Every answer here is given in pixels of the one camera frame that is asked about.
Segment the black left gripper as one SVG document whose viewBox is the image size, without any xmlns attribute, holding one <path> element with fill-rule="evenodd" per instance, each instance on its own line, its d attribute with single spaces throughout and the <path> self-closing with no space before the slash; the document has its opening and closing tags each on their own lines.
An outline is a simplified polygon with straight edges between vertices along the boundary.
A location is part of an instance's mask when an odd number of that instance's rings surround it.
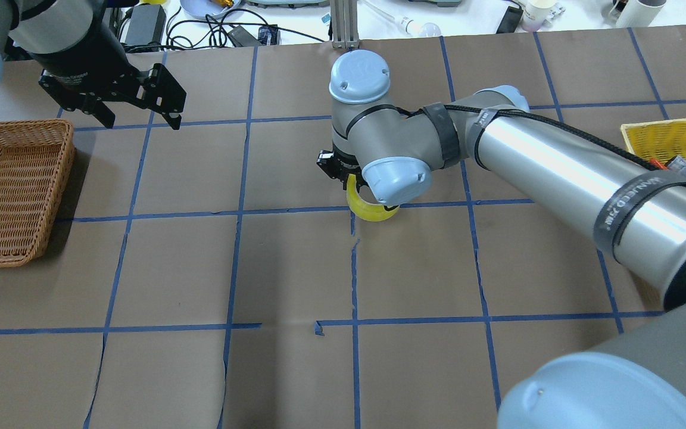
<svg viewBox="0 0 686 429">
<path fill-rule="evenodd" d="M 131 65 L 125 49 L 102 21 L 92 21 L 72 46 L 39 54 L 41 87 L 68 111 L 86 110 L 106 129 L 116 115 L 106 101 L 123 101 L 163 114 L 172 130 L 182 127 L 187 92 L 160 63 L 149 71 Z"/>
</svg>

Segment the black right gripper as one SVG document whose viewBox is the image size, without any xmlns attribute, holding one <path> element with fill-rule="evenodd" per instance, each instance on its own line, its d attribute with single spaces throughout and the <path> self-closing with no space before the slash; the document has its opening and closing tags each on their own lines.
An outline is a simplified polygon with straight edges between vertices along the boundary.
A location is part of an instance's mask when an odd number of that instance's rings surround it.
<svg viewBox="0 0 686 429">
<path fill-rule="evenodd" d="M 354 185 L 363 185 L 363 174 L 358 160 L 337 150 L 321 150 L 317 157 L 317 166 L 324 171 L 330 179 L 340 181 L 343 186 L 348 186 L 350 176 L 354 177 Z"/>
</svg>

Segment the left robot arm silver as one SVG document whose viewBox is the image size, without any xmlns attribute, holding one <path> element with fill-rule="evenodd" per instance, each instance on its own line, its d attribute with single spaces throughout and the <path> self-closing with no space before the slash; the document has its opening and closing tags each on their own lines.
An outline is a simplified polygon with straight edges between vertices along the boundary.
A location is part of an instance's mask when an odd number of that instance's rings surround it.
<svg viewBox="0 0 686 429">
<path fill-rule="evenodd" d="M 187 93 L 161 63 L 139 70 L 103 22 L 104 1 L 0 1 L 0 81 L 8 41 L 41 65 L 40 87 L 64 111 L 81 111 L 111 129 L 111 102 L 182 124 Z"/>
</svg>

